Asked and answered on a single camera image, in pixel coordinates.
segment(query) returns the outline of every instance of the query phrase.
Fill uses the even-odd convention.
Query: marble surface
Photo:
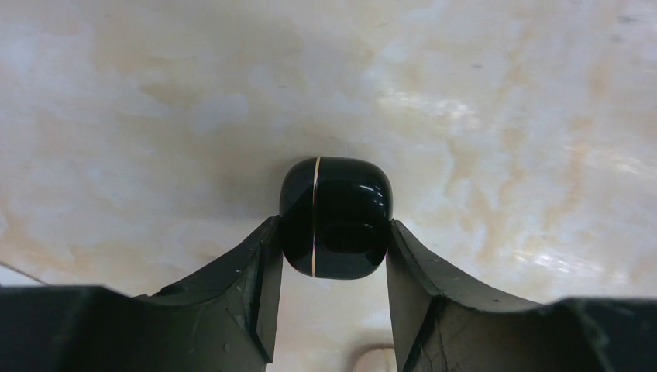
[[[656,144],[654,0],[0,0],[0,262],[47,283],[152,293],[323,155],[493,286],[655,296]],[[285,267],[268,371],[390,342],[383,267]]]

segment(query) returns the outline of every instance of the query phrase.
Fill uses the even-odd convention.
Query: black glossy surface
[[[301,273],[357,279],[381,264],[390,239],[390,183],[361,160],[322,157],[313,202],[317,158],[288,172],[280,194],[280,238],[285,257]]]

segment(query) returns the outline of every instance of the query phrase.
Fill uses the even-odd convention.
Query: gold stripe
[[[319,175],[319,160],[315,161],[315,176],[312,178],[312,277],[315,277],[315,227],[317,226],[317,176]]]

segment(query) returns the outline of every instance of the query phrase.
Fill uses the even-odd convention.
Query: earbud
[[[365,277],[388,248],[390,182],[366,161],[303,160],[285,177],[280,215],[283,253],[295,269],[312,277]]]

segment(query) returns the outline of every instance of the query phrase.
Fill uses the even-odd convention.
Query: scratch
[[[196,331],[198,330],[198,323],[201,320],[201,314],[203,313],[204,308],[198,309],[196,314],[196,319],[194,319],[194,325],[191,327],[191,335],[189,336],[189,353],[193,353],[196,349],[194,348],[194,341],[196,340]]]
[[[603,349],[609,346],[609,338],[604,331],[604,328],[598,324],[595,318],[586,313],[586,302],[574,301],[571,305],[574,308],[574,314],[582,322],[583,331],[588,342],[593,347],[593,352],[597,355],[602,368],[605,372],[613,371],[614,368]]]
[[[420,345],[420,354],[423,356],[423,360],[428,361],[429,363],[429,370],[433,370],[433,360],[431,356],[429,356],[427,353],[425,353],[425,348]]]
[[[438,333],[438,341],[440,342],[440,353],[442,355],[442,370],[448,370],[447,369],[447,355],[445,355],[445,343],[443,342],[442,339],[442,332],[440,332],[440,325],[438,324],[438,321],[435,323],[435,331]]]
[[[453,342],[455,339],[457,339],[463,331],[468,329],[470,324],[472,324],[473,319],[475,319],[476,317],[477,317],[476,314],[470,314],[468,319],[463,320],[463,324],[459,327],[459,329],[456,332],[454,332],[454,334],[446,341],[447,342]]]
[[[230,319],[232,319],[240,329],[242,329],[242,330],[246,329],[246,324],[244,322],[244,318],[241,315],[233,314],[228,306],[225,307],[225,310],[228,313],[228,315],[230,316]]]
[[[613,304],[604,304],[605,308],[609,308],[610,310],[613,310],[617,312],[618,314],[626,315],[626,316],[635,316],[635,312],[628,308],[623,308],[621,306],[613,305]]]

